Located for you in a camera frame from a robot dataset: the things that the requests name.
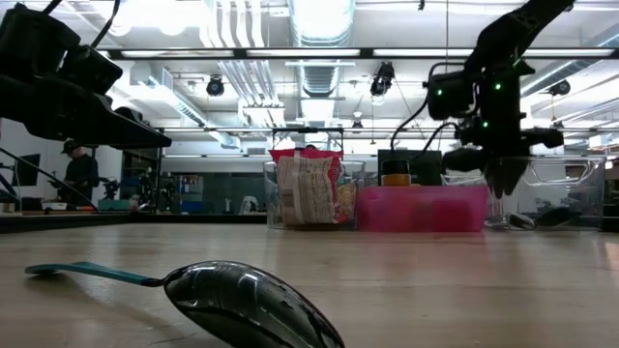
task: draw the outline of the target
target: pink plastic bin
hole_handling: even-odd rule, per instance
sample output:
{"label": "pink plastic bin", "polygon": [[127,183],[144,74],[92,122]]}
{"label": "pink plastic bin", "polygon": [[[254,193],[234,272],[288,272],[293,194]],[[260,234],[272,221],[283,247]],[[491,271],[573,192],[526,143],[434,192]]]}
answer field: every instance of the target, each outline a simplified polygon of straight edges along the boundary
{"label": "pink plastic bin", "polygon": [[359,193],[357,226],[368,232],[481,232],[487,187],[370,187]]}

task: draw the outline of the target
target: spoon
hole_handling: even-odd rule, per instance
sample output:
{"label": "spoon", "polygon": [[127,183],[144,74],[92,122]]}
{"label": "spoon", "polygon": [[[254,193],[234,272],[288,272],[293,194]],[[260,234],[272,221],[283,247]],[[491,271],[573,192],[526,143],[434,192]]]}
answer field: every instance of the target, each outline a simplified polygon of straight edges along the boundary
{"label": "spoon", "polygon": [[163,279],[90,262],[25,269],[26,274],[36,276],[58,271],[163,286],[178,310],[233,347],[344,347],[336,328],[301,293],[274,275],[239,262],[201,262],[172,271]]}

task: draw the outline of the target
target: wooden table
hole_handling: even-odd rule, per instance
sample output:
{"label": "wooden table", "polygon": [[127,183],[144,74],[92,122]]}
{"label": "wooden table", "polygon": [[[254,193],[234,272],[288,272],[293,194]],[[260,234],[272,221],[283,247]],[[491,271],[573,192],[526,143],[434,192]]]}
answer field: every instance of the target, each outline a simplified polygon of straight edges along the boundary
{"label": "wooden table", "polygon": [[28,265],[92,261],[148,276],[213,259],[297,287],[347,347],[619,347],[619,236],[265,231],[258,225],[102,226],[0,235],[0,346],[225,344],[162,289]]}

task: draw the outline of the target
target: clear plastic bin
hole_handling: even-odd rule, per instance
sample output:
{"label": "clear plastic bin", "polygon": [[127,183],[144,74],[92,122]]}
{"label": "clear plastic bin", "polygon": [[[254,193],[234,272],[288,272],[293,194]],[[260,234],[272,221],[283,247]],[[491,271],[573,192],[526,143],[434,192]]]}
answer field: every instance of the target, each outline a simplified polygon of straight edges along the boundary
{"label": "clear plastic bin", "polygon": [[[325,230],[325,229],[354,229],[356,221],[356,204],[357,197],[359,196],[359,190],[364,187],[364,180],[366,175],[366,164],[361,161],[343,160],[340,163],[339,176],[335,183],[335,197],[333,195],[333,207],[325,206],[321,204],[320,207],[314,209],[333,209],[333,220],[330,222],[310,222],[304,221],[303,218],[300,223],[286,223],[282,213],[282,196],[280,187],[278,185],[278,167],[274,161],[268,161],[264,163],[264,188],[266,191],[266,203],[267,203],[267,221],[269,228],[292,228],[292,229],[311,229],[311,230]],[[287,198],[284,198],[287,202],[296,202],[299,204],[302,201],[312,200],[314,192],[307,190],[307,188],[301,188],[293,193],[290,193]],[[308,212],[308,207],[300,208],[302,211],[297,212],[299,216],[307,217],[311,215]]]}
{"label": "clear plastic bin", "polygon": [[513,194],[493,198],[488,217],[494,229],[598,230],[604,208],[603,157],[499,159],[501,165],[527,165]]}

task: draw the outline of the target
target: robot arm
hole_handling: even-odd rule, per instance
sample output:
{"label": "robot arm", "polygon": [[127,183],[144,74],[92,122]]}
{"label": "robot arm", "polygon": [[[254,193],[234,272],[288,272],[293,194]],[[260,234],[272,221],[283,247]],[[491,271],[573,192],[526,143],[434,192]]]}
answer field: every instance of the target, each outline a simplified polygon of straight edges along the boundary
{"label": "robot arm", "polygon": [[506,62],[514,63],[552,20],[569,11],[575,0],[531,0],[522,7],[490,23],[477,40],[477,46],[464,64],[464,70],[477,73]]}
{"label": "robot arm", "polygon": [[123,71],[63,22],[17,3],[0,24],[2,117],[38,137],[117,149],[167,147],[171,140],[111,109],[105,93]]}
{"label": "robot arm", "polygon": [[522,131],[520,82],[534,73],[521,59],[540,32],[575,0],[531,0],[504,14],[480,34],[477,46],[460,72],[436,74],[427,84],[427,105],[434,120],[455,117],[462,120],[457,138],[463,148],[445,154],[444,166],[458,171],[482,170],[497,197],[511,194],[526,170],[524,161],[511,160],[517,167],[504,167],[499,159],[528,157],[530,147],[563,145],[558,130]]}

